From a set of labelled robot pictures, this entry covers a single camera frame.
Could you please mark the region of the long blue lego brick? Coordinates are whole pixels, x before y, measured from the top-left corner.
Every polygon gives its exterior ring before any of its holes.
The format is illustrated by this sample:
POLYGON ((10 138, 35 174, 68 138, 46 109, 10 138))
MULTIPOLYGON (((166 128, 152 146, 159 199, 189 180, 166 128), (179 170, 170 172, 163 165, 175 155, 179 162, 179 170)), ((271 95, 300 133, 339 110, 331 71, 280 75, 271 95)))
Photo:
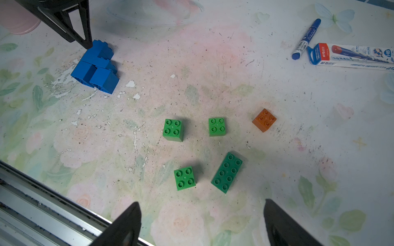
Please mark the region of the long blue lego brick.
POLYGON ((88 49, 82 56, 81 61, 94 65, 97 68, 104 68, 111 70, 114 74, 117 74, 118 70, 115 65, 111 62, 114 55, 112 49, 109 51, 88 49))

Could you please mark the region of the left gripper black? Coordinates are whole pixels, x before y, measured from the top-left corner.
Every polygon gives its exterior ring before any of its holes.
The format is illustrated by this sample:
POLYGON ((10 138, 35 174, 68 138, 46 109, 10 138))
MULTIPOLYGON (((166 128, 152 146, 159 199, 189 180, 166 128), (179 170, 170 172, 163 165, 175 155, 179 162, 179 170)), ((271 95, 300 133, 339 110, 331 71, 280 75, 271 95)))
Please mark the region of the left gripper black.
POLYGON ((93 46, 89 1, 82 0, 16 0, 66 41, 77 41, 85 49, 93 46), (66 12, 66 23, 59 11, 66 12))

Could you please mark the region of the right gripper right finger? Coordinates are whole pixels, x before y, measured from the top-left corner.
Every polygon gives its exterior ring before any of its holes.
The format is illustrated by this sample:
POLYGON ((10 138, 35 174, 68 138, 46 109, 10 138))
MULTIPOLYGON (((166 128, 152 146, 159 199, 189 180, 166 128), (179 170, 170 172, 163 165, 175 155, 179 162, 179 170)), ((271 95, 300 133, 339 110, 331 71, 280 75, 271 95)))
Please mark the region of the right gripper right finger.
POLYGON ((271 246, 322 246, 273 200, 265 201, 264 219, 271 246))

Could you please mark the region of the small blue lego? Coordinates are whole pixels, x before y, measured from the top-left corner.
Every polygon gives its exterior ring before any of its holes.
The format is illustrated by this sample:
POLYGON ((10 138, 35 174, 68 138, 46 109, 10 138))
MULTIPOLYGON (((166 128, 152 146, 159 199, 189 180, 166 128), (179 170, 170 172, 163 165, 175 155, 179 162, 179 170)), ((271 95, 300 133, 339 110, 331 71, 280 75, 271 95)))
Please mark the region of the small blue lego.
POLYGON ((94 56, 108 60, 111 60, 114 55, 114 52, 109 45, 100 40, 93 41, 92 52, 94 56))

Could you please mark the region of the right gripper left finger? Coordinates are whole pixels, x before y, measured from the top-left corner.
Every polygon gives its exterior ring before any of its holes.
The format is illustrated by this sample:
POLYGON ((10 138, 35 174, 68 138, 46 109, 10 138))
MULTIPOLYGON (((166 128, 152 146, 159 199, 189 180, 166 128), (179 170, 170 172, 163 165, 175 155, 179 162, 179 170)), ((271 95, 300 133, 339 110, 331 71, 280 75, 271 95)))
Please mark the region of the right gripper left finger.
POLYGON ((91 246, 141 246, 139 234, 142 226, 142 212, 138 202, 132 203, 111 225, 109 225, 91 246))

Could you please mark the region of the green lego small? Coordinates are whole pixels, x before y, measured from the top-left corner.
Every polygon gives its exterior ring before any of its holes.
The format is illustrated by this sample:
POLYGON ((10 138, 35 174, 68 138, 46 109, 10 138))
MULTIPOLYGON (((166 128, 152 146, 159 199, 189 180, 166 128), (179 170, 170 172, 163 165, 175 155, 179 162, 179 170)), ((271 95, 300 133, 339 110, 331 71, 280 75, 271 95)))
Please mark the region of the green lego small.
POLYGON ((222 117, 219 118, 210 118, 208 120, 209 123, 209 136, 224 136, 226 135, 226 126, 225 119, 222 117))

